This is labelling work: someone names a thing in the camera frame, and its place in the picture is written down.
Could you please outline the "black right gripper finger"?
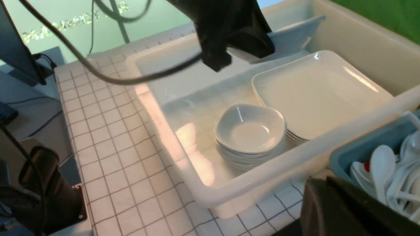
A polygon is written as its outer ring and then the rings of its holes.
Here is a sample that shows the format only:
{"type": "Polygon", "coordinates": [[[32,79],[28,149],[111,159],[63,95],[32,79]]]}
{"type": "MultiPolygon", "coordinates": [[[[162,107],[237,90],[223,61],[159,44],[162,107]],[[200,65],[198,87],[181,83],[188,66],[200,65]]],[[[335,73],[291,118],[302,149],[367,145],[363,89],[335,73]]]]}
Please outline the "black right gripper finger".
{"type": "Polygon", "coordinates": [[[418,236],[417,223],[342,178],[310,178],[304,185],[304,236],[418,236]]]}

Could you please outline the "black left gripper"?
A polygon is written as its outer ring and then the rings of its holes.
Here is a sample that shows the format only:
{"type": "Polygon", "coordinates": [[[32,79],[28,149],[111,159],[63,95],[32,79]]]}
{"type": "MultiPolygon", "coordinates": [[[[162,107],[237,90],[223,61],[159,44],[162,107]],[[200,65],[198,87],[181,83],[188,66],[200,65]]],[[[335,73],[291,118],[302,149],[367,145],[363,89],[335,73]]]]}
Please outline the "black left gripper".
{"type": "Polygon", "coordinates": [[[218,72],[232,62],[227,48],[264,58],[275,52],[271,32],[256,0],[170,0],[192,20],[203,63],[218,72]]]}

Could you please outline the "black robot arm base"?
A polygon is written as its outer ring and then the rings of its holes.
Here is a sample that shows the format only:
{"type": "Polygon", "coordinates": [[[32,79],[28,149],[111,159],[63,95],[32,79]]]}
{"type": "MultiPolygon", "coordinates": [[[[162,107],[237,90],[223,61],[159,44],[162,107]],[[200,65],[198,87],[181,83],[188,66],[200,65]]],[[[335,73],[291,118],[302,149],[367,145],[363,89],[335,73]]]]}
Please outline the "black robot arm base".
{"type": "Polygon", "coordinates": [[[16,220],[37,236],[50,235],[88,218],[83,191],[62,176],[58,155],[45,147],[34,147],[29,157],[37,170],[24,161],[13,175],[1,161],[1,203],[16,220]]]}

